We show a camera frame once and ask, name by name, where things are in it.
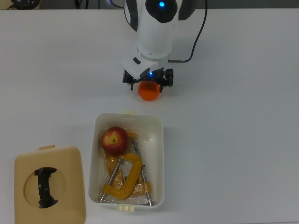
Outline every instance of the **white table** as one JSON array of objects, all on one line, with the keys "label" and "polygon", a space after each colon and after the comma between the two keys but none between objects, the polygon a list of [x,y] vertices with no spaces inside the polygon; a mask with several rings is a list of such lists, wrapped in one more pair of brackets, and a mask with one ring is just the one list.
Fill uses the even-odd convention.
[{"label": "white table", "polygon": [[[201,26],[179,24],[171,59]],[[137,40],[122,11],[0,13],[0,217],[14,223],[14,159],[40,146],[81,151],[86,224],[299,221],[299,11],[209,10],[194,58],[174,85],[142,101],[120,60]],[[93,125],[104,112],[164,123],[165,199],[152,211],[88,197]]]}]

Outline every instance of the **black object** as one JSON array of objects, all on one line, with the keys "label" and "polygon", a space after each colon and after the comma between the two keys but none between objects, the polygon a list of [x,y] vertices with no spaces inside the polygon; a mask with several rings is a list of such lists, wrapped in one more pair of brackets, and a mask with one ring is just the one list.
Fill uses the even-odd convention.
[{"label": "black object", "polygon": [[33,9],[38,6],[40,0],[11,0],[17,9]]},{"label": "black object", "polygon": [[55,173],[57,169],[52,167],[42,167],[34,172],[35,176],[38,176],[38,192],[39,192],[39,208],[45,209],[56,204],[58,200],[55,200],[50,195],[49,178],[52,173]]},{"label": "black object", "polygon": [[136,0],[126,0],[126,4],[129,10],[130,23],[127,19],[127,15],[125,14],[127,23],[131,26],[131,28],[137,31],[138,28],[138,8]]},{"label": "black object", "polygon": [[172,21],[178,11],[175,0],[146,0],[145,7],[149,14],[160,23]]},{"label": "black object", "polygon": [[183,0],[178,12],[178,20],[188,19],[195,11],[198,0]]},{"label": "black object", "polygon": [[160,85],[160,92],[162,92],[163,88],[166,86],[171,87],[173,84],[173,69],[167,69],[163,71],[164,68],[157,69],[152,72],[147,72],[140,79],[134,79],[126,70],[123,73],[123,83],[128,83],[131,85],[131,90],[133,90],[133,86],[135,83],[139,83],[141,81],[151,81]]}]

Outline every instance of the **apple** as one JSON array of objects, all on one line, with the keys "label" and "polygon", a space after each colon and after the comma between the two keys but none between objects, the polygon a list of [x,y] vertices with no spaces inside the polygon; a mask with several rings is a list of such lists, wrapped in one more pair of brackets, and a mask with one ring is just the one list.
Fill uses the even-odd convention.
[{"label": "apple", "polygon": [[114,126],[104,132],[101,143],[106,153],[121,155],[129,147],[130,139],[125,129]]}]

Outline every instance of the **beige lid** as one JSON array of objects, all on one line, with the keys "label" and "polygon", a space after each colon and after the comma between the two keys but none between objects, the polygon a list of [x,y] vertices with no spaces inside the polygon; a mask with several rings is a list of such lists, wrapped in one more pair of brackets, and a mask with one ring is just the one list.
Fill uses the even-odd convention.
[{"label": "beige lid", "polygon": [[83,173],[77,148],[44,147],[15,159],[14,214],[16,224],[85,222]]}]

